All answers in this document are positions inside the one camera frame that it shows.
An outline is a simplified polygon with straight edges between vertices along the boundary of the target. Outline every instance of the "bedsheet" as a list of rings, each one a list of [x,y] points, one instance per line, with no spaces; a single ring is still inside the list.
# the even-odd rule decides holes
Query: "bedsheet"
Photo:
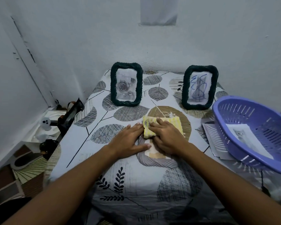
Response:
[[[96,153],[128,124],[142,121],[144,115],[180,117],[185,138],[199,150],[241,175],[257,187],[261,172],[237,161],[214,157],[202,123],[214,119],[211,108],[185,110],[181,106],[183,74],[146,71],[143,74],[142,100],[139,106],[115,106],[110,100],[110,70],[97,84],[60,142],[60,158],[50,175],[54,181]],[[214,102],[227,92],[217,85]],[[178,167],[144,166],[137,155],[121,159],[103,173],[90,191],[92,204],[113,215],[121,224],[168,224],[170,222],[235,223],[206,182],[183,160]],[[281,175],[263,173],[269,190],[281,201]]]

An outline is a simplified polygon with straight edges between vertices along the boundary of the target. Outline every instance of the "purple plastic basket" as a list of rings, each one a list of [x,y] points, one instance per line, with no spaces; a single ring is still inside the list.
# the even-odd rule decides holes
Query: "purple plastic basket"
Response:
[[[238,96],[219,98],[212,110],[219,135],[233,157],[248,166],[281,174],[281,114]],[[240,142],[226,124],[247,124],[274,159],[260,155]]]

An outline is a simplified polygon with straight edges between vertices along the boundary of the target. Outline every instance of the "white wall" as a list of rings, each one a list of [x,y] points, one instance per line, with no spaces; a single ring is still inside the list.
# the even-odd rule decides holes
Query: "white wall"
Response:
[[[116,61],[182,72],[215,65],[230,94],[281,111],[281,0],[179,0],[176,26],[140,27],[140,0],[6,0],[63,104]]]
[[[0,162],[13,153],[30,124],[47,108],[0,23]]]

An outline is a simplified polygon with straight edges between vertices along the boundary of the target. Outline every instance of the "picture frame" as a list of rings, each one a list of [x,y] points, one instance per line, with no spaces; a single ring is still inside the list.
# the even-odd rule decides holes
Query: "picture frame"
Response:
[[[143,69],[140,64],[116,62],[111,68],[110,77],[111,101],[116,106],[139,105],[143,88]]]
[[[181,104],[187,110],[206,110],[213,103],[218,70],[213,65],[191,65],[184,73]]]

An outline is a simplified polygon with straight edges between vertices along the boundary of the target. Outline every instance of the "dark green picture frame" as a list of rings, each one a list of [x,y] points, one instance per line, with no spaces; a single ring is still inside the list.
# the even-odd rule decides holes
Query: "dark green picture frame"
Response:
[[[135,69],[136,70],[136,98],[133,102],[131,101],[119,101],[116,99],[116,72],[118,69]],[[143,69],[138,63],[122,63],[116,62],[110,72],[110,91],[111,91],[111,101],[116,106],[137,106],[141,102],[141,95],[143,89]]]
[[[210,72],[212,74],[211,86],[210,86],[210,90],[208,92],[208,101],[204,105],[202,105],[202,104],[191,105],[191,104],[187,103],[188,89],[190,86],[190,78],[191,78],[191,75],[193,72]],[[218,70],[213,65],[208,65],[208,66],[191,65],[190,67],[188,67],[187,70],[185,71],[184,77],[183,77],[182,99],[181,99],[182,106],[187,110],[206,110],[206,109],[210,108],[213,103],[217,78],[218,78]]]

